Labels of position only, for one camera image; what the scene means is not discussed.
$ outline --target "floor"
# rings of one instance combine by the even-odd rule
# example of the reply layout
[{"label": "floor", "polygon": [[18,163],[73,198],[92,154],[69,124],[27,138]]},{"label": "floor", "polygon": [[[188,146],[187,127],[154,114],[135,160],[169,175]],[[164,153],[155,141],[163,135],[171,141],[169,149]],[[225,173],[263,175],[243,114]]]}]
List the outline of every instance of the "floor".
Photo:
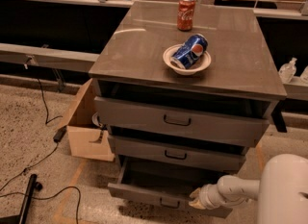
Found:
[{"label": "floor", "polygon": [[[49,119],[64,113],[79,88],[69,84],[58,92],[56,82],[41,80],[41,84]],[[72,187],[78,187],[81,193],[78,218],[82,224],[256,223],[257,204],[254,201],[234,208],[226,219],[221,219],[111,197],[107,183],[116,181],[117,165],[72,157],[67,135],[57,146],[53,136],[61,119],[45,125],[46,108],[38,79],[0,75],[0,113],[0,188],[18,175],[1,190],[0,195],[25,192],[32,174],[37,174],[42,184],[42,190],[35,191],[37,198],[51,197],[70,187],[49,200],[33,200],[27,223],[76,223],[78,191]],[[278,133],[270,125],[258,146],[249,149],[240,177],[259,179],[267,161],[282,153],[308,158],[308,116],[285,112],[283,115],[288,133]],[[21,194],[1,197],[0,218],[19,214],[22,201]]]}]

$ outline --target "white bowl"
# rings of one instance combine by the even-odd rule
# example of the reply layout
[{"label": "white bowl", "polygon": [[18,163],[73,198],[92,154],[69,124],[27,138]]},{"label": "white bowl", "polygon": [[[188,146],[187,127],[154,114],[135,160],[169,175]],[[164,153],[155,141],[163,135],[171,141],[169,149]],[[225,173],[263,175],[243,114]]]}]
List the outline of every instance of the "white bowl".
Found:
[{"label": "white bowl", "polygon": [[172,55],[180,48],[182,44],[176,44],[171,47],[169,47],[163,54],[163,59],[165,64],[172,68],[176,73],[180,75],[193,75],[196,72],[202,71],[206,69],[211,64],[211,56],[206,51],[200,59],[189,69],[182,69],[178,67],[175,63],[171,62]]}]

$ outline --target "robotic arm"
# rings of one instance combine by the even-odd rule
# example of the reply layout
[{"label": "robotic arm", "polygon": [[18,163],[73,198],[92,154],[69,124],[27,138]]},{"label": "robotic arm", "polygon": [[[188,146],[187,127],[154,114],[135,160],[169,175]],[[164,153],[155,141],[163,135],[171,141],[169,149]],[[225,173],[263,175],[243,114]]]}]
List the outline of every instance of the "robotic arm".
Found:
[{"label": "robotic arm", "polygon": [[216,185],[205,185],[191,194],[190,205],[212,210],[258,200],[258,224],[307,224],[308,160],[284,154],[272,158],[261,180],[223,176]]}]

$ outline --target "white bottle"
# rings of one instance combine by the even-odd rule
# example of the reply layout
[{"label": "white bottle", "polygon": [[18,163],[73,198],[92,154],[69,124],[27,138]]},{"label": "white bottle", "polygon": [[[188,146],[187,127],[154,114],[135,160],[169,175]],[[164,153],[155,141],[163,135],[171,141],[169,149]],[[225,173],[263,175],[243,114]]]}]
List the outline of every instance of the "white bottle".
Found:
[{"label": "white bottle", "polygon": [[279,69],[279,76],[283,83],[289,83],[296,73],[296,58],[292,58],[289,63],[283,64]]},{"label": "white bottle", "polygon": [[308,66],[306,66],[305,70],[301,73],[300,80],[308,83]]}]

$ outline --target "drawer handle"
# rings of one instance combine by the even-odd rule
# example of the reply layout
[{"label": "drawer handle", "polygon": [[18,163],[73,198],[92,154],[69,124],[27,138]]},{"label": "drawer handle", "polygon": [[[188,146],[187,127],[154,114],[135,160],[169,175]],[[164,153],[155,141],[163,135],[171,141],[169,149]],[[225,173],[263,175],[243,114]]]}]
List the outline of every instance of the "drawer handle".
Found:
[{"label": "drawer handle", "polygon": [[160,204],[163,207],[167,207],[167,208],[171,208],[171,209],[179,209],[179,207],[180,207],[180,201],[177,201],[176,206],[175,205],[173,206],[173,205],[170,205],[170,204],[164,204],[162,197],[160,198]]},{"label": "drawer handle", "polygon": [[179,122],[174,122],[174,121],[171,121],[171,119],[168,119],[167,118],[167,115],[165,114],[164,115],[164,121],[165,123],[167,124],[172,124],[172,125],[178,125],[178,126],[184,126],[184,127],[187,127],[187,126],[190,126],[191,123],[192,123],[192,120],[189,118],[189,120],[187,122],[183,122],[183,123],[179,123]]},{"label": "drawer handle", "polygon": [[171,154],[167,152],[167,150],[165,150],[165,156],[166,158],[170,158],[170,159],[185,160],[187,157],[187,153],[185,153],[183,157],[179,157],[179,156],[172,156]]}]

